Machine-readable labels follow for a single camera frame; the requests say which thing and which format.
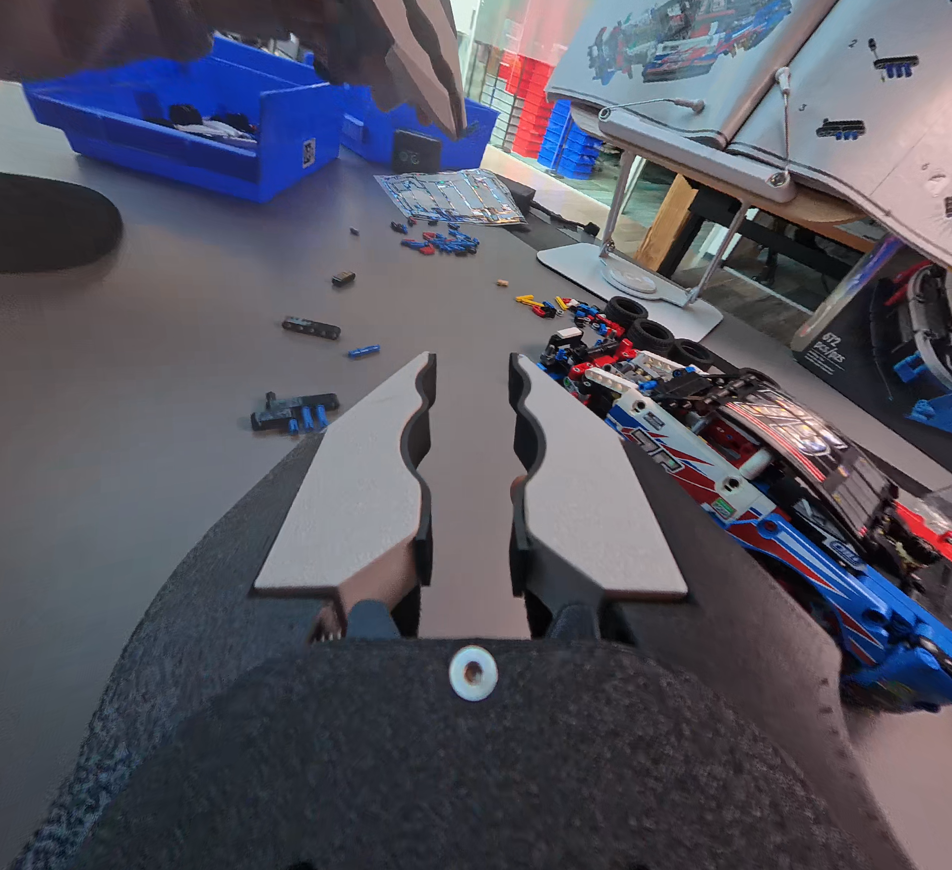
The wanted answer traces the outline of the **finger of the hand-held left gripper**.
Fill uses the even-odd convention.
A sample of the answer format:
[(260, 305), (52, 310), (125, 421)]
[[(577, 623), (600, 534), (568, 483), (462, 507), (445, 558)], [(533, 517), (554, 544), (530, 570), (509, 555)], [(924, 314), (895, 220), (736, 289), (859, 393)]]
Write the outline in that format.
[(430, 54), (437, 50), (435, 33), (415, 0), (370, 0), (392, 39), (385, 62), (407, 102), (424, 111), (447, 138), (452, 114), (446, 88)]
[(468, 129), (465, 92), (457, 43), (457, 30), (449, 0), (415, 0), (435, 33), (437, 50), (430, 54), (434, 70), (446, 88), (452, 114), (453, 138), (462, 138)]

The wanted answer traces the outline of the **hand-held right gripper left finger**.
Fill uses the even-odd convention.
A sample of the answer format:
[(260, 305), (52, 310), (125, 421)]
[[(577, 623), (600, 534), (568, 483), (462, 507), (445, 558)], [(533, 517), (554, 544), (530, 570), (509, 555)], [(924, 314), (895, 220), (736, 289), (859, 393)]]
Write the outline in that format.
[(432, 575), (437, 357), (425, 351), (327, 427), (254, 580), (262, 597), (396, 607)]

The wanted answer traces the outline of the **black beam with blue pins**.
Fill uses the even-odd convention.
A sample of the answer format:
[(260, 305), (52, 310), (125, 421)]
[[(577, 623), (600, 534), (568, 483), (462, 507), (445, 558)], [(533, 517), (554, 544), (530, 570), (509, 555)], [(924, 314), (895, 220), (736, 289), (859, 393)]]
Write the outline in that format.
[(282, 399), (268, 391), (264, 404), (262, 410), (249, 416), (251, 430), (255, 433), (279, 431), (301, 435), (322, 431), (327, 428), (328, 415), (340, 407), (334, 393)]

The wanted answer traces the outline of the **grey desk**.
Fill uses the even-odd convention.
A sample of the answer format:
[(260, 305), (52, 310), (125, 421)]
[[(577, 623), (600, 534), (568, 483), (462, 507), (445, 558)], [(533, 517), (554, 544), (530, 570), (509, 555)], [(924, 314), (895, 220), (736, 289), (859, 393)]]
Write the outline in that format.
[[(435, 563), (421, 631), (528, 632), (509, 582), (509, 485), (522, 467), (507, 364), (552, 329), (513, 293), (565, 283), (529, 245), (485, 232), (475, 257), (415, 256), (393, 240), (389, 202), (353, 158), (263, 207), (80, 160), (10, 83), (2, 170), (89, 186), (125, 222), (102, 262), (2, 277), (2, 868), (70, 777), (152, 600), (292, 449), (250, 430), (268, 391), (335, 392), (346, 411), (435, 352), (421, 465)], [(356, 281), (336, 289), (341, 271)], [(338, 325), (341, 337), (286, 331), (286, 316)], [(376, 356), (347, 357), (374, 344)]]

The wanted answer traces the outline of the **small black box device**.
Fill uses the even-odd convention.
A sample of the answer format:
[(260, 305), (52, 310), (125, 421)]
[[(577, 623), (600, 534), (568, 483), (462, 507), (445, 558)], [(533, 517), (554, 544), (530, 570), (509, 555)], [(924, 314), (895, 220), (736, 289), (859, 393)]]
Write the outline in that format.
[(396, 174), (435, 174), (442, 170), (443, 142), (407, 129), (392, 138), (390, 167)]

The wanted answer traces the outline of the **empty blue bin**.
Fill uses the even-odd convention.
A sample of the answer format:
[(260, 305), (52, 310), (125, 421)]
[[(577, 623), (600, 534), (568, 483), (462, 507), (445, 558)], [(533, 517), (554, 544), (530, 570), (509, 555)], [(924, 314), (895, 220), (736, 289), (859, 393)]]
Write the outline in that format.
[(378, 164), (390, 163), (394, 132), (407, 129), (443, 142), (442, 171), (477, 168), (499, 115), (489, 106), (466, 100), (468, 124), (479, 121), (481, 129), (470, 138), (452, 141), (434, 125), (421, 126), (415, 110), (407, 104), (383, 112), (367, 87), (346, 86), (341, 93), (344, 106), (341, 145), (365, 161)]

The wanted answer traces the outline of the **toy brick race car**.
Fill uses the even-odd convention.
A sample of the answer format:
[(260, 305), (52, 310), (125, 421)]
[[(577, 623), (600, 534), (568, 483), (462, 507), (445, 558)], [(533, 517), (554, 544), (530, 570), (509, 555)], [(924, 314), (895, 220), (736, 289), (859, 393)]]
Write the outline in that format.
[(951, 701), (950, 536), (887, 464), (754, 369), (684, 367), (625, 339), (552, 334), (538, 366), (667, 472), (840, 652), (867, 707)]

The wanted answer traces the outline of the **silver sticker sheet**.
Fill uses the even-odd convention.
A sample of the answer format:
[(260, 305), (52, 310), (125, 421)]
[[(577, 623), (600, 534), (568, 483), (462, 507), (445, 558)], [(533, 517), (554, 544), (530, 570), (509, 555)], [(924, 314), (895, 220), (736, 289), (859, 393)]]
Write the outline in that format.
[(525, 222), (525, 215), (508, 187), (486, 170), (375, 175), (374, 178), (407, 219), (483, 226)]

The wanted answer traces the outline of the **shelf of red blue bins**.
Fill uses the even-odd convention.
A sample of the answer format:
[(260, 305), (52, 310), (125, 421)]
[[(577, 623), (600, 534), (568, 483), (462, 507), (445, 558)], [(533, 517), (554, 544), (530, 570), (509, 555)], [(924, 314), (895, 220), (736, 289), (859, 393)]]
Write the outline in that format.
[(495, 47), (487, 50), (482, 82), (471, 94), (497, 113), (490, 141), (571, 182), (591, 179), (601, 139), (585, 132), (570, 114), (570, 102), (551, 101), (545, 87), (553, 65)]

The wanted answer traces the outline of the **pile of blue red pins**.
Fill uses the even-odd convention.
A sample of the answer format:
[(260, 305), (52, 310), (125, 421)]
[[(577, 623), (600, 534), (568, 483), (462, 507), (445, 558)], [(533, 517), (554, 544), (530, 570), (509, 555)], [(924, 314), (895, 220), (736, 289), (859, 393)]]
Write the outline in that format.
[(466, 235), (452, 222), (442, 232), (433, 220), (410, 217), (405, 221), (390, 221), (389, 229), (400, 236), (400, 245), (425, 257), (437, 254), (469, 257), (476, 255), (481, 247), (478, 238)]

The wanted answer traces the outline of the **pile of mixed coloured pieces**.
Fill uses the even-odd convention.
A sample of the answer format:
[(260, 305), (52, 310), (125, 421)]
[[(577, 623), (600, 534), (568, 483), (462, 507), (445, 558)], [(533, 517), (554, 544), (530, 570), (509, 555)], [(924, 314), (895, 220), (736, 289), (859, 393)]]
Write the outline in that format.
[(603, 338), (620, 339), (625, 333), (625, 328), (608, 319), (600, 308), (574, 298), (556, 296), (553, 301), (547, 301), (537, 299), (533, 295), (522, 295), (517, 296), (515, 300), (518, 304), (529, 307), (541, 318), (570, 316), (576, 327), (589, 328)]

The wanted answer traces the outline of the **blue bin with pieces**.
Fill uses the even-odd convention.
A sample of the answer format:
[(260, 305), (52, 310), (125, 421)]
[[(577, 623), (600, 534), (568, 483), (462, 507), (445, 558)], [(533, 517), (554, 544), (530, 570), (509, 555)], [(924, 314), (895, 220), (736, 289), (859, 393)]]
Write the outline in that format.
[[(23, 84), (37, 122), (61, 130), (78, 155), (258, 204), (337, 159), (341, 87), (311, 67), (215, 37), (194, 62), (154, 59)], [(255, 149), (151, 124), (187, 103), (203, 117), (243, 114)]]

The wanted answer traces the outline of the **black toy car box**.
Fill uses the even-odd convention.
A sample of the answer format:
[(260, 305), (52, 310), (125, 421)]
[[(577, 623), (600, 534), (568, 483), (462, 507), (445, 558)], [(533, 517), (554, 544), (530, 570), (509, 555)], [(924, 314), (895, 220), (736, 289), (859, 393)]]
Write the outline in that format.
[(791, 342), (795, 359), (951, 469), (951, 273), (888, 237)]

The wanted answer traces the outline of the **wooden table leg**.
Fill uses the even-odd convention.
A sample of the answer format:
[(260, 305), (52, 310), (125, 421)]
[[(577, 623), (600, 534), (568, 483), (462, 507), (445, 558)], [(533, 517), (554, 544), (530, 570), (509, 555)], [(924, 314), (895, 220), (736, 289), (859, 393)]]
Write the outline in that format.
[(654, 221), (635, 251), (636, 265), (672, 280), (705, 224), (705, 219), (693, 211), (697, 195), (693, 181), (681, 174), (675, 175)]

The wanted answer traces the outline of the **building instruction booklet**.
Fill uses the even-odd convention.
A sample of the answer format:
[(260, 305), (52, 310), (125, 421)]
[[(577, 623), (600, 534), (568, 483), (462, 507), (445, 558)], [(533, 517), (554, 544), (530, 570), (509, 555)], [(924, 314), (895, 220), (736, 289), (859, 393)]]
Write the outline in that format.
[(546, 90), (768, 207), (818, 191), (950, 264), (950, 0), (595, 0)]

